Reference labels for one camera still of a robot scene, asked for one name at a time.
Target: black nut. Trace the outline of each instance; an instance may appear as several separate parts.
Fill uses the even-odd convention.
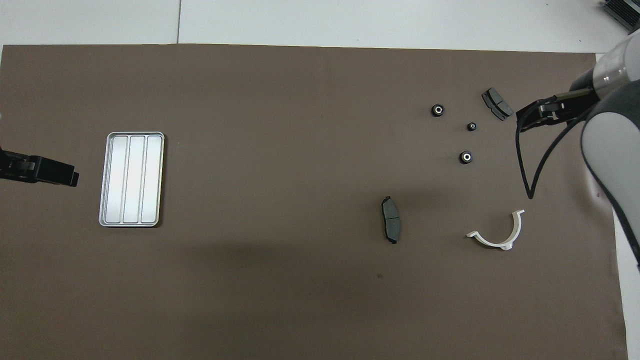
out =
[[[435,104],[433,107],[431,107],[431,114],[435,117],[441,117],[442,115],[444,115],[444,106],[442,106],[441,104]]]
[[[460,153],[460,162],[463,164],[468,164],[473,161],[474,158],[469,151],[463,151]]]

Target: curved white plastic part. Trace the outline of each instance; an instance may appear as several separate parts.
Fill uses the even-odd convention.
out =
[[[518,238],[518,235],[520,235],[520,230],[522,228],[522,218],[520,218],[520,214],[522,214],[523,212],[524,210],[517,210],[511,213],[513,215],[513,231],[511,232],[511,235],[509,235],[507,240],[504,240],[501,243],[490,243],[486,241],[477,231],[468,233],[467,237],[476,238],[477,241],[480,241],[487,246],[499,247],[502,250],[509,250],[513,247],[513,242]]]

